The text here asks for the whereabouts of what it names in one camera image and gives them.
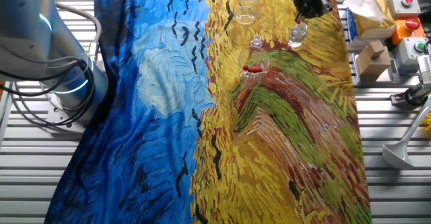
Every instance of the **white object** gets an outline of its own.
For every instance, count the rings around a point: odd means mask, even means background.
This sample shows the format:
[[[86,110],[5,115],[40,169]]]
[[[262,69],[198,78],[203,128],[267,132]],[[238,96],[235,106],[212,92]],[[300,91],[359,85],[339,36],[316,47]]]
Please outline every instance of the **white object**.
[[[421,13],[418,0],[412,0],[410,6],[403,4],[404,0],[387,0],[389,9],[394,18],[418,17]]]
[[[376,0],[345,0],[345,2],[350,11],[356,15],[361,15],[376,22],[383,22],[383,16]]]
[[[392,166],[397,167],[401,170],[408,170],[414,167],[411,162],[409,155],[407,154],[407,144],[409,143],[411,136],[415,133],[416,129],[424,121],[425,116],[431,109],[431,100],[428,98],[420,110],[418,117],[416,117],[410,129],[404,135],[401,141],[395,144],[384,144],[383,145],[383,157]]]

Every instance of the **white tissue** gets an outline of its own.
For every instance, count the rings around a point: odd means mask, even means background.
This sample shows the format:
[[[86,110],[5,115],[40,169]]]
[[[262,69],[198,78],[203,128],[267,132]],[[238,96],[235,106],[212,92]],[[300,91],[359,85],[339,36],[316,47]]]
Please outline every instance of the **white tissue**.
[[[356,15],[382,23],[383,16],[375,0],[345,0],[349,9]]]

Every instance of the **red object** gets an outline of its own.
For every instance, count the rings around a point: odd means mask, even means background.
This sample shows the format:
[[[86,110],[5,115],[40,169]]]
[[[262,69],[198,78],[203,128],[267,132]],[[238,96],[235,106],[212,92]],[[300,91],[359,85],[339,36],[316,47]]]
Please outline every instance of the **red object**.
[[[406,3],[408,3],[408,4],[412,4],[413,3],[413,0],[404,0]]]
[[[405,21],[405,28],[410,31],[419,29],[420,22],[417,18],[409,18]]]

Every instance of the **black cable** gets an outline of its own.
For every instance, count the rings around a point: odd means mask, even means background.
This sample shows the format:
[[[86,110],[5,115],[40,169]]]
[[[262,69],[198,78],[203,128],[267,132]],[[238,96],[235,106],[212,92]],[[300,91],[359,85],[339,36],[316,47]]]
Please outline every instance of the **black cable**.
[[[84,61],[80,61],[78,63],[79,63],[78,67],[80,67],[83,71],[87,69],[87,65],[86,65],[86,63]],[[83,107],[80,108],[79,110],[77,110],[77,112],[74,115],[72,115],[71,117],[69,117],[68,119],[66,119],[66,120],[64,120],[62,122],[48,122],[48,121],[40,118],[39,116],[35,115],[33,112],[31,112],[30,109],[29,109],[29,107],[26,105],[24,99],[22,98],[22,93],[18,89],[17,83],[15,83],[15,86],[17,88],[16,91],[19,93],[18,95],[19,95],[19,98],[20,98],[20,102],[23,104],[24,108],[27,109],[27,111],[29,112],[29,114],[33,115],[33,117],[35,117],[36,119],[42,121],[43,123],[34,121],[31,118],[27,117],[25,115],[25,113],[23,113],[21,111],[21,109],[19,108],[19,106],[18,106],[18,104],[17,104],[17,102],[15,101],[14,98],[12,98],[12,102],[13,102],[15,108],[17,109],[17,111],[25,119],[27,119],[28,121],[30,121],[33,124],[37,124],[38,126],[55,127],[55,126],[64,126],[64,125],[71,124],[71,123],[75,122],[76,120],[78,120],[79,118],[81,118],[81,116],[83,116],[87,112],[88,108],[90,108],[90,106],[92,105],[92,102],[93,102],[93,99],[94,99],[95,83],[94,83],[93,73],[91,71],[85,71],[84,75],[87,76],[88,85],[90,86],[90,90],[87,91],[87,94],[86,94],[85,98],[83,99],[83,102],[81,103],[81,104],[83,104]]]
[[[51,92],[52,90],[54,90],[54,89],[57,89],[58,88],[58,86],[60,86],[60,84],[66,79],[66,76],[68,76],[68,74],[72,71],[72,69],[74,68],[74,67],[76,67],[76,66],[78,66],[78,62],[76,62],[76,63],[74,63],[74,64],[72,64],[72,66],[70,66],[69,68],[67,68],[65,71],[63,71],[60,75],[55,75],[56,77],[54,77],[54,76],[52,76],[52,77],[49,77],[48,79],[45,79],[45,80],[50,80],[50,79],[55,79],[55,78],[57,78],[57,77],[60,77],[60,76],[62,76],[62,78],[60,78],[60,80],[56,83],[56,84],[54,84],[52,87],[50,87],[50,88],[48,88],[47,90],[44,90],[44,91],[42,91],[42,92],[38,92],[38,93],[21,93],[21,92],[18,92],[18,91],[16,91],[16,90],[12,90],[12,89],[9,89],[8,87],[5,87],[5,86],[3,86],[3,85],[0,85],[0,89],[2,89],[2,90],[4,90],[4,91],[7,91],[7,92],[9,92],[9,93],[11,93],[11,94],[16,94],[16,95],[21,95],[21,96],[26,96],[26,97],[35,97],[35,96],[41,96],[41,95],[44,95],[44,94],[47,94],[47,93],[49,93],[49,92]]]
[[[51,79],[55,79],[56,77],[62,76],[68,69],[71,69],[71,67],[73,67],[74,65],[77,65],[77,63],[78,63],[78,61],[72,63],[71,66],[68,67],[66,70],[64,70],[64,71],[62,71],[60,73],[57,73],[57,74],[55,74],[53,76],[41,77],[41,78],[38,78],[38,79],[28,78],[28,77],[22,77],[22,76],[19,76],[19,75],[14,75],[14,74],[5,72],[3,70],[0,70],[0,74],[8,76],[8,77],[13,77],[14,79],[24,80],[24,81],[45,81],[45,80],[51,80]]]
[[[425,42],[425,46],[424,46],[424,54],[425,55],[429,55],[430,53],[428,52],[428,45],[429,43],[431,43],[431,40],[428,40],[427,42]]]

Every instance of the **metal rail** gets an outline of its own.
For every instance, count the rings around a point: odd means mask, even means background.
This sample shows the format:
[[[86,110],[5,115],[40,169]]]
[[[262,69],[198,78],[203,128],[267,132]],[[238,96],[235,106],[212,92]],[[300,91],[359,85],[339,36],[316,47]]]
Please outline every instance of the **metal rail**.
[[[93,13],[93,0],[58,1]],[[343,26],[347,30],[345,5],[339,5],[339,8]],[[74,36],[87,49],[94,37],[92,23],[66,11],[60,11],[60,14]],[[402,77],[401,82],[399,85],[356,88],[372,218],[374,224],[429,224],[431,133],[421,127],[413,136],[408,153],[417,165],[414,170],[394,170],[381,154],[381,145],[398,141],[418,113],[418,109],[401,110],[391,105],[389,96],[415,85],[418,78]],[[38,83],[22,82],[19,85],[24,92],[40,91]],[[44,96],[26,98],[26,102],[31,110],[46,118],[49,103]],[[7,124],[2,123],[2,127],[0,223],[43,223],[57,183],[81,135],[50,134],[30,124],[13,106]]]

